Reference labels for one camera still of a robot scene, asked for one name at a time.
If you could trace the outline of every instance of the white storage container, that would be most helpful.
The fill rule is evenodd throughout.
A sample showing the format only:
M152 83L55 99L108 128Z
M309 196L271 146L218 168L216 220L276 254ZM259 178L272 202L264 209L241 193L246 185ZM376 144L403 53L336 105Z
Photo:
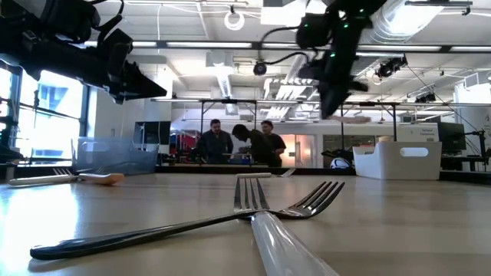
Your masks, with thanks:
M379 142L354 147L354 167L375 179L438 180L441 152L441 142Z

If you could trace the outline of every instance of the computer screen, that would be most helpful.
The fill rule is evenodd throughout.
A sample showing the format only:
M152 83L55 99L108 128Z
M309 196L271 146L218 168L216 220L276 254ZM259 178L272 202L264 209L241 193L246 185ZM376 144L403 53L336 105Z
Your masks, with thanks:
M461 123L438 123L442 151L466 150L466 136Z

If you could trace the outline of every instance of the ceiling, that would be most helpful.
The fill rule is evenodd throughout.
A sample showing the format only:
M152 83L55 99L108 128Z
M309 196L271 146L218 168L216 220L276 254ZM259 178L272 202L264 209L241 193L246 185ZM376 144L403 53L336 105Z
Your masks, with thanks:
M196 40L196 41L259 41L268 30L278 25L261 25L260 12L262 1L249 1L249 7L236 7L236 11L247 12L244 27L239 31L229 30L224 25L224 17L229 8L208 5L129 5L124 10L124 20L118 25L134 40ZM119 7L118 2L105 2L97 6L102 22L114 16ZM461 12L463 8L446 8L424 30L414 35L407 43L411 44L491 44L491 1L473 0L473 12L490 14L489 17L478 15L446 15L449 12ZM277 32L271 35L270 41L294 41L292 31ZM133 54L161 54L168 58L175 73L183 84L180 95L190 91L206 91L218 87L216 77L203 75L207 50L143 50L136 49ZM240 87L262 89L265 79L271 76L284 77L291 68L294 58L268 69L266 77L253 76L252 67L258 57L257 51L230 51L236 67L236 74L230 76L232 90ZM284 56L285 51L265 51L266 60L275 60ZM367 70L359 78L370 85L366 94L357 94L357 100L402 101L407 95L418 95L427 84L435 84L435 91L442 100L453 99L453 85L462 81L462 76L473 71L491 69L491 56L488 54L408 54L409 68L397 72L392 78L381 84L373 79L373 70ZM383 58L364 60L358 67L377 66Z

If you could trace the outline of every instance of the clear plastic container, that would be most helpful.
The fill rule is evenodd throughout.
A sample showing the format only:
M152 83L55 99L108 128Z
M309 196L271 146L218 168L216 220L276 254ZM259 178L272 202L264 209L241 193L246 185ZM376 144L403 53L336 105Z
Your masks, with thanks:
M136 175L154 173L157 164L158 145L130 139L80 137L71 149L75 172Z

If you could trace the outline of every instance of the person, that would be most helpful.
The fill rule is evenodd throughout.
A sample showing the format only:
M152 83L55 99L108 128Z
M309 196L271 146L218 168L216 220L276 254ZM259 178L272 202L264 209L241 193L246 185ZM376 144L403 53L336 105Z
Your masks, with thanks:
M269 167L281 165L268 138L259 130L248 130L246 126L238 124L233 127L232 135L242 142L247 142L247 139L251 140L252 158L257 163L265 163Z
M269 143L271 143L273 150L275 151L276 155L279 158L279 164L280 166L282 166L282 158L280 157L280 155L282 155L286 150L285 142L278 134L274 134L272 132L274 128L272 121L270 120L262 121L261 128L264 135L268 137Z
M208 164L225 164L230 156L223 154L232 154L233 151L232 137L221 129L218 119L213 119L209 126L210 130L203 133L199 139L199 152L204 159L207 159Z

